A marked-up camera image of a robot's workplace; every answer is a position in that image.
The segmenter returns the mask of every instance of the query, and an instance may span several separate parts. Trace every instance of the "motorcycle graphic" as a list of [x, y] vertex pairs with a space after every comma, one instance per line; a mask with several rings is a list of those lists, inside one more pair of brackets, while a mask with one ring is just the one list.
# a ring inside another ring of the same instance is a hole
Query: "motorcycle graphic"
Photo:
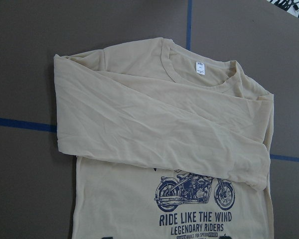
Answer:
[[[178, 174], [177, 179], [161, 177], [155, 201], [164, 212], [174, 211], [181, 204], [208, 203], [213, 177], [194, 173]], [[235, 203], [235, 190], [229, 180], [217, 178], [214, 199], [222, 210], [229, 210]]]

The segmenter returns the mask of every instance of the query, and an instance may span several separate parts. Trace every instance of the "navy blue graphic print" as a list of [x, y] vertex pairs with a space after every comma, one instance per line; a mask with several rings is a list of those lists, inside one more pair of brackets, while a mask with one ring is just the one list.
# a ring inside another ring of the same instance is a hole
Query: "navy blue graphic print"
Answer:
[[[181, 204], [208, 203], [213, 177], [194, 173], [178, 174], [177, 179], [161, 177], [155, 201], [164, 212], [174, 211]], [[229, 210], [235, 203], [235, 190], [229, 180], [217, 178], [214, 199], [222, 210]]]

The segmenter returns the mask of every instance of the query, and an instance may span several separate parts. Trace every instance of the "blue tape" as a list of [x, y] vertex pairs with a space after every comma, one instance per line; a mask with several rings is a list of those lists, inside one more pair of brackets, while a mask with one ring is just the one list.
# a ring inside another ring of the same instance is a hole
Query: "blue tape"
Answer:
[[299, 158], [297, 158], [297, 157], [289, 157], [289, 156], [282, 156], [282, 155], [276, 155], [276, 154], [270, 154], [270, 159], [299, 162]]
[[188, 0], [187, 5], [187, 33], [186, 33], [186, 49], [190, 51], [191, 42], [191, 11], [192, 10], [192, 0]]
[[56, 125], [50, 125], [45, 123], [34, 123], [34, 122], [14, 120], [14, 119], [0, 118], [0, 126], [7, 126], [13, 128], [25, 128], [31, 130], [56, 133]]

